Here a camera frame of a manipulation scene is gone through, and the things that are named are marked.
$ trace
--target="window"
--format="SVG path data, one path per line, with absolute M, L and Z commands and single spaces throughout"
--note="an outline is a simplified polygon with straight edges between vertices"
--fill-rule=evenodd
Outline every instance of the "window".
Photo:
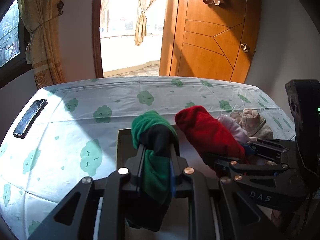
M 15 0 L 0 22 L 0 67 L 20 52 L 18 25 L 19 10 Z
M 146 11 L 147 34 L 163 33 L 166 0 L 156 0 Z M 134 35 L 141 13 L 138 0 L 101 0 L 100 36 Z
M 30 34 L 19 16 L 14 0 L 0 22 L 0 88 L 32 69 L 26 62 L 25 48 Z

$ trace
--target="bed sheet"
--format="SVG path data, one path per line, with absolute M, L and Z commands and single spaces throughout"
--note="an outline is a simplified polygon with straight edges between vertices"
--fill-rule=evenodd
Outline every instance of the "bed sheet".
M 13 137 L 26 110 L 43 98 L 48 104 L 26 137 Z M 295 139 L 289 117 L 268 95 L 250 85 L 140 76 L 46 87 L 26 104 L 0 147 L 2 216 L 18 239 L 27 239 L 81 178 L 89 175 L 100 179 L 116 169 L 119 129 L 130 128 L 132 120 L 148 110 L 156 110 L 174 124 L 175 114 L 193 105 L 204 106 L 213 117 L 247 107 L 258 109 L 274 138 Z

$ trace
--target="red cloth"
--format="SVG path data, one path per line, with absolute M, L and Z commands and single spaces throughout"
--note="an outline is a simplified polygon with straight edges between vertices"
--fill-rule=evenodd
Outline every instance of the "red cloth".
M 176 114 L 175 121 L 200 156 L 209 152 L 244 160 L 243 147 L 203 106 L 181 110 Z

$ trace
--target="window glass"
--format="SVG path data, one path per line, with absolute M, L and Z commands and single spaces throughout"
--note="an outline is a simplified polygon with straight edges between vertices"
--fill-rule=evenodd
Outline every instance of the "window glass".
M 166 2 L 167 0 L 155 0 L 146 11 L 147 33 L 162 35 Z
M 138 0 L 109 0 L 109 32 L 134 31 Z
M 19 10 L 15 0 L 0 22 L 0 67 L 20 53 L 18 25 Z

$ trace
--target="curtain tieback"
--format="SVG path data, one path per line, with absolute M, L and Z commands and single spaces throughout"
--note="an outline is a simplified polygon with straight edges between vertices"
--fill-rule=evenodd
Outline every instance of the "curtain tieback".
M 29 43 L 28 43 L 28 46 L 26 47 L 26 62 L 27 62 L 27 64 L 31 64 L 31 63 L 32 63 L 32 61 L 31 61 L 31 55 L 30 55 L 30 42 L 31 42 L 31 40 L 32 40 L 32 34 L 33 34 L 40 26 L 42 26 L 43 24 L 45 24 L 45 23 L 47 23 L 47 22 L 49 22 L 49 21 L 57 18 L 58 16 L 62 15 L 62 14 L 63 14 L 63 11 L 62 11 L 63 5 L 64 5 L 63 2 L 60 0 L 59 3 L 57 4 L 58 14 L 57 14 L 56 16 L 52 17 L 51 19 L 49 19 L 49 20 L 47 20 L 47 21 L 39 24 L 39 25 L 31 32 L 31 39 L 30 39 L 30 41 L 29 41 Z

